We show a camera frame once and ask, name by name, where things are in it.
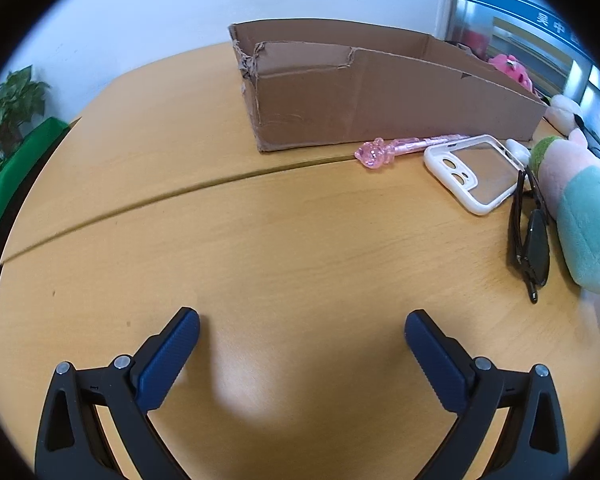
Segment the sign with chinese characters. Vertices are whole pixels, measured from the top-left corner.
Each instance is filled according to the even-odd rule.
[[[499,10],[509,16],[513,16],[523,22],[527,22],[537,28],[544,30],[547,34],[557,38],[570,46],[583,56],[589,55],[583,50],[578,38],[569,26],[551,10],[545,9],[538,4],[528,0],[469,0],[476,4]]]

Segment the teal plush toy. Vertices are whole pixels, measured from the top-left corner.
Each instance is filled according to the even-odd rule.
[[[558,225],[573,280],[600,294],[600,160],[576,128],[569,140],[548,137],[538,142],[530,166]]]

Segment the blue gripper pad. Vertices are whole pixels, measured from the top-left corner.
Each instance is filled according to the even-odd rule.
[[[407,316],[404,322],[404,338],[442,407],[448,412],[463,413],[468,403],[466,378],[418,311]]]
[[[191,310],[173,329],[138,378],[136,404],[143,413],[160,408],[198,342],[200,318]]]

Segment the green plant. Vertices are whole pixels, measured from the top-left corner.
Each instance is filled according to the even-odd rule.
[[[0,169],[22,142],[20,126],[35,114],[45,113],[45,91],[49,85],[31,80],[31,66],[9,72],[0,83]]]

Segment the brown cardboard box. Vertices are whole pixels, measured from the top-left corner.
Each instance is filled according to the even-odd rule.
[[[375,137],[531,140],[544,113],[517,82],[428,34],[314,19],[229,31],[263,152]]]

